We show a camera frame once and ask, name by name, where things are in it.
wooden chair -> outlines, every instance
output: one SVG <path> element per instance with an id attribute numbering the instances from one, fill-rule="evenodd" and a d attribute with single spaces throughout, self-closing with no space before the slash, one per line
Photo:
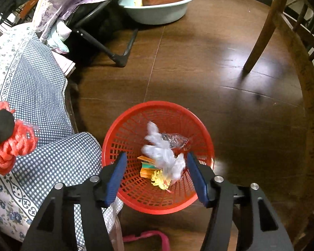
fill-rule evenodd
<path id="1" fill-rule="evenodd" d="M 314 36 L 301 25 L 307 8 L 309 7 L 314 11 L 314 0 L 303 0 L 305 4 L 297 20 L 283 13 L 286 2 L 287 0 L 273 0 L 263 29 L 243 67 L 243 72 L 246 74 L 251 71 L 277 27 L 295 62 L 308 121 L 303 185 L 299 200 L 291 212 L 290 222 L 286 227 L 293 244 L 295 244 L 307 226 L 308 218 L 314 210 L 314 65 L 312 63 L 314 51 L 309 55 L 300 38 L 302 37 L 314 48 Z"/>

plastic wrapper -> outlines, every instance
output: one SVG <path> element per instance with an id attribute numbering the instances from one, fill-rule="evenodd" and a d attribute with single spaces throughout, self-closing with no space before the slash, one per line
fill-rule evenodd
<path id="1" fill-rule="evenodd" d="M 153 122 L 147 124 L 146 140 L 153 145 L 144 145 L 142 153 L 155 160 L 155 166 L 162 169 L 167 180 L 179 180 L 186 164 L 184 154 L 174 156 L 169 140 L 164 140 L 158 127 Z"/>
<path id="2" fill-rule="evenodd" d="M 170 143 L 171 149 L 179 148 L 185 151 L 190 149 L 189 139 L 180 134 L 162 133 L 161 137 L 164 141 L 168 141 Z"/>
<path id="3" fill-rule="evenodd" d="M 123 237 L 120 220 L 116 216 L 114 226 L 109 233 L 110 241 L 112 242 L 112 246 L 114 251 L 124 251 Z"/>

yellow tassel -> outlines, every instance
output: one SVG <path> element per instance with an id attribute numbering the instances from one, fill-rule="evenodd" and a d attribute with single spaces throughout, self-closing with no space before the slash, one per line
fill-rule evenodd
<path id="1" fill-rule="evenodd" d="M 171 180 L 166 180 L 163 176 L 163 171 L 155 171 L 155 173 L 151 176 L 151 184 L 154 186 L 160 187 L 162 190 L 166 190 L 169 188 Z"/>

clear plastic bag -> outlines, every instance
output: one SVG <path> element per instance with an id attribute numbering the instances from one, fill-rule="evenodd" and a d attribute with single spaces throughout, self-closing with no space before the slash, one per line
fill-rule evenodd
<path id="1" fill-rule="evenodd" d="M 28 126 L 29 127 L 29 130 L 33 130 L 34 131 L 34 134 L 36 136 L 39 136 L 40 132 L 41 132 L 41 129 L 39 128 L 38 125 L 35 125 L 35 124 L 32 124 L 32 123 L 28 123 L 26 121 L 23 121 L 23 120 L 20 120 L 22 121 L 22 123 L 25 125 L 25 126 Z"/>
<path id="2" fill-rule="evenodd" d="M 183 149 L 185 151 L 190 149 L 189 139 L 176 133 L 162 133 L 161 138 L 164 141 L 168 141 L 170 143 L 171 149 Z"/>

pink strap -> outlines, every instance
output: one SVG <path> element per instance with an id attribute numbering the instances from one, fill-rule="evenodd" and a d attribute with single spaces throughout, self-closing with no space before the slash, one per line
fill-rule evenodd
<path id="1" fill-rule="evenodd" d="M 161 251 L 171 251 L 169 238 L 162 232 L 158 230 L 149 230 L 142 232 L 140 236 L 136 237 L 135 235 L 129 235 L 123 237 L 123 242 L 132 242 L 137 241 L 142 238 L 148 238 L 154 235 L 159 235 L 161 237 Z"/>

